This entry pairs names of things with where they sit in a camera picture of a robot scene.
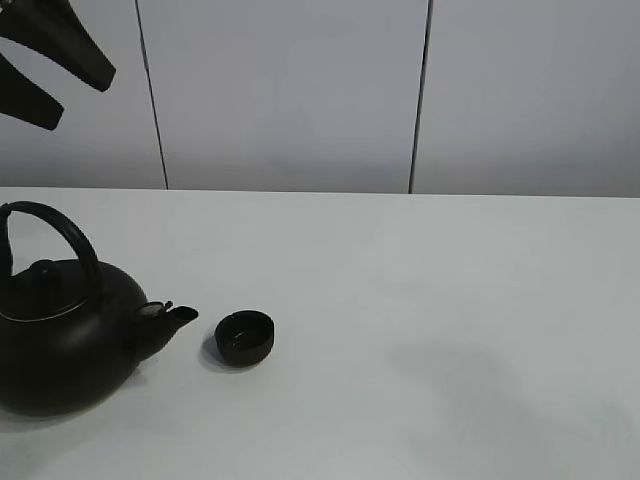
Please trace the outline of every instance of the cast iron kettle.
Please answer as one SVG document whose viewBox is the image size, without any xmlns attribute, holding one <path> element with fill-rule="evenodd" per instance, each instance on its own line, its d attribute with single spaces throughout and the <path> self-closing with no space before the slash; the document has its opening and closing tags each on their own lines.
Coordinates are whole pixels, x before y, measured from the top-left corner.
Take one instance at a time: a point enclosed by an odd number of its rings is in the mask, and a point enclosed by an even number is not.
<svg viewBox="0 0 640 480">
<path fill-rule="evenodd" d="M 40 260 L 12 274 L 7 220 L 34 215 L 55 228 L 77 260 Z M 0 405 L 26 415 L 86 408 L 116 390 L 136 366 L 198 317 L 188 307 L 148 303 L 122 270 L 98 261 L 80 229 L 39 203 L 0 207 Z"/>
</svg>

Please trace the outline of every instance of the white tabletop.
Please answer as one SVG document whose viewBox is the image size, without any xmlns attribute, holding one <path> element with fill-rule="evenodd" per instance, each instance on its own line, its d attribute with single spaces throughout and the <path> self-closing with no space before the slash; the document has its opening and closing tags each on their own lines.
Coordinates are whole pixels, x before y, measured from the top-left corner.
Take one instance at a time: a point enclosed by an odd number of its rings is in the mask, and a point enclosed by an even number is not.
<svg viewBox="0 0 640 480">
<path fill-rule="evenodd" d="M 0 416 L 2 480 L 640 478 L 640 201 L 0 189 L 201 318 L 79 416 Z M 22 267 L 71 255 L 11 219 Z M 219 320 L 269 313 L 242 372 Z"/>
</svg>

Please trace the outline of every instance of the teapot body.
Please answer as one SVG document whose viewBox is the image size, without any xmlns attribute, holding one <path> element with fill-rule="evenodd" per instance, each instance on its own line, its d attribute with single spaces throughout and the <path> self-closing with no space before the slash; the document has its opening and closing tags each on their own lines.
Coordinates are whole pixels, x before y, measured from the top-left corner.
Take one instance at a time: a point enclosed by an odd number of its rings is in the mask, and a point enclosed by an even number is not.
<svg viewBox="0 0 640 480">
<path fill-rule="evenodd" d="M 55 262 L 81 276 L 77 260 Z M 100 262 L 103 296 L 72 312 L 38 321 L 0 314 L 0 405 L 26 415 L 56 415 L 86 408 L 116 390 L 138 360 L 127 350 L 135 311 L 147 303 L 140 286 Z"/>
</svg>

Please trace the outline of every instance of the teapot spout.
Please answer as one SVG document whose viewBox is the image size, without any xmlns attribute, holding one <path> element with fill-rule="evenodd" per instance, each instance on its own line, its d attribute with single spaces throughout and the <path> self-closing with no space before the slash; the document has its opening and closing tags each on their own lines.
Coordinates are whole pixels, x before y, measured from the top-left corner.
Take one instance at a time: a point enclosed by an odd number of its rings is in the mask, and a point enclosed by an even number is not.
<svg viewBox="0 0 640 480">
<path fill-rule="evenodd" d="M 198 318 L 198 312 L 193 308 L 172 309 L 172 306 L 171 302 L 150 303 L 138 309 L 125 343 L 134 362 L 142 362 L 158 353 L 179 329 Z"/>
</svg>

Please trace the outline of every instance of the teapot lid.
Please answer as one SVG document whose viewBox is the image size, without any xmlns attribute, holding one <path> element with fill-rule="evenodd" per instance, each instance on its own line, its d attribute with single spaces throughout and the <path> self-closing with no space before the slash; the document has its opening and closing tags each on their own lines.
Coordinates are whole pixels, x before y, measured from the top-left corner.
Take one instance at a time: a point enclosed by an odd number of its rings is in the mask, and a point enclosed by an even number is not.
<svg viewBox="0 0 640 480">
<path fill-rule="evenodd" d="M 12 275 L 7 221 L 13 211 L 29 213 L 49 223 L 69 242 L 78 260 L 39 260 L 24 272 Z M 0 316 L 19 322 L 56 318 L 87 302 L 97 302 L 101 292 L 98 258 L 71 220 L 47 205 L 33 202 L 0 207 Z"/>
</svg>

